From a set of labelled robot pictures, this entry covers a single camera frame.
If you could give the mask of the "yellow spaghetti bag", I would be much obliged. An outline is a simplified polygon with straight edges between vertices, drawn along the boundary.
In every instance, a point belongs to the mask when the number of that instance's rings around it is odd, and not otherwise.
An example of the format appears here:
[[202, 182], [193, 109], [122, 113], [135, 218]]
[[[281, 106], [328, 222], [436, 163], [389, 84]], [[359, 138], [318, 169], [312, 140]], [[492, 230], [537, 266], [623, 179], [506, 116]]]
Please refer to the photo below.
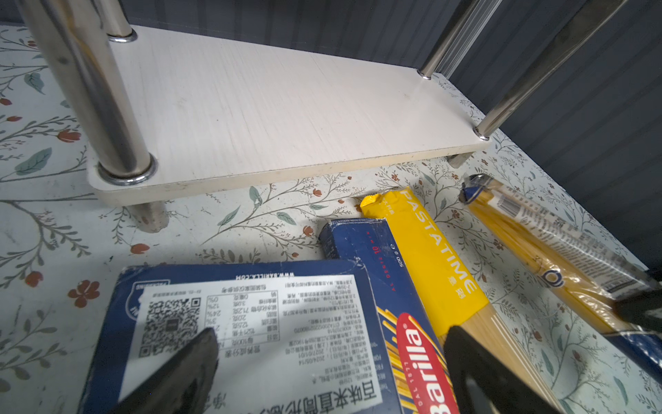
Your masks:
[[403, 188], [367, 196], [360, 209], [365, 217], [388, 223], [440, 343], [459, 326], [561, 411], [551, 388], [413, 191]]

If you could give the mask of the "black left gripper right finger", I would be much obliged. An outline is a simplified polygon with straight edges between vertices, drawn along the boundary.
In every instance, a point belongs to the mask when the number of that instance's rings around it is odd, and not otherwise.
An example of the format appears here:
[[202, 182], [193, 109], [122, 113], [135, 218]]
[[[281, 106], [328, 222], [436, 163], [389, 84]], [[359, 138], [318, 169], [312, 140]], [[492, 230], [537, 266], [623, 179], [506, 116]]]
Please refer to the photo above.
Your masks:
[[460, 326], [448, 331], [444, 352], [461, 414], [558, 412]]

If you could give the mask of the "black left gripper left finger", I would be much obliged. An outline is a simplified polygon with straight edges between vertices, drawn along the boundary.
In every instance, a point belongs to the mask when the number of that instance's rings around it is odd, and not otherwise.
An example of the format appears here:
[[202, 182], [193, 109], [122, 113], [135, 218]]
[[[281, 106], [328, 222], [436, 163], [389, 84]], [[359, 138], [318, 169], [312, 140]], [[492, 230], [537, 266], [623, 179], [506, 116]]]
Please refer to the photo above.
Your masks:
[[203, 329], [112, 413], [203, 413], [218, 368], [217, 335]]

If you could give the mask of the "dark blue spaghetti bag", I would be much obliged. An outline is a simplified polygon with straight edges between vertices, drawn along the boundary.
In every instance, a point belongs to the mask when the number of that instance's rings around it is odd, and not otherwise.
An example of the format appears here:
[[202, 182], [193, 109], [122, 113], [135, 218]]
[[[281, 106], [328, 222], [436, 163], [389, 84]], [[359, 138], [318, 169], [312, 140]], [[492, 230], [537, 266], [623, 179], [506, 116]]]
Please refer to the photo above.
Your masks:
[[593, 236], [488, 174], [465, 177], [459, 200], [541, 283], [636, 365], [661, 380], [661, 284]]

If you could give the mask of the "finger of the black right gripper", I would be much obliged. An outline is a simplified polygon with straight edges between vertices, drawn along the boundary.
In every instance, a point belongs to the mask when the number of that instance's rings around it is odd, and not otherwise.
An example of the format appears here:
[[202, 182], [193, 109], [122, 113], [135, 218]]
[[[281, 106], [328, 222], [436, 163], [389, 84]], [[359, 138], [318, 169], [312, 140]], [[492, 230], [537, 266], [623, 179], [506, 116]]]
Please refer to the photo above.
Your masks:
[[615, 314], [620, 319], [661, 333], [661, 290], [640, 293], [615, 302]]

